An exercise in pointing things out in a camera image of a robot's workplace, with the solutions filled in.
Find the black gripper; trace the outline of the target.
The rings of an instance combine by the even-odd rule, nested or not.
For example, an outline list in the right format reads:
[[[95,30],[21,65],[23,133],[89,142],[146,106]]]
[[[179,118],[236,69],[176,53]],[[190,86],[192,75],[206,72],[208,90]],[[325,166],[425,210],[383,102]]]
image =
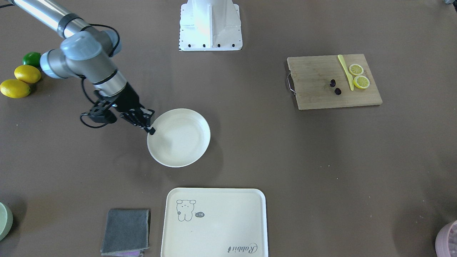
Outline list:
[[[139,102],[139,96],[129,83],[126,83],[124,89],[116,95],[115,104],[115,109],[119,112],[121,118],[134,126],[142,128],[149,135],[153,135],[156,132],[151,124],[155,111],[144,109],[144,106]]]

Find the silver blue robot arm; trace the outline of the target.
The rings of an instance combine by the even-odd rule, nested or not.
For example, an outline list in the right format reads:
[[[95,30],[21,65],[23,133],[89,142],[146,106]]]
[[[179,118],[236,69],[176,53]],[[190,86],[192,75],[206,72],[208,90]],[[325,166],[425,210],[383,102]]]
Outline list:
[[[53,0],[11,0],[15,5],[54,30],[63,41],[58,49],[44,53],[40,58],[41,70],[49,77],[65,79],[78,77],[89,81],[95,88],[97,100],[92,108],[80,115],[81,122],[90,119],[96,128],[116,122],[111,111],[119,117],[153,135],[151,125],[154,115],[139,101],[128,80],[112,61],[121,49],[119,33],[112,27],[97,30],[77,14],[70,12]]]

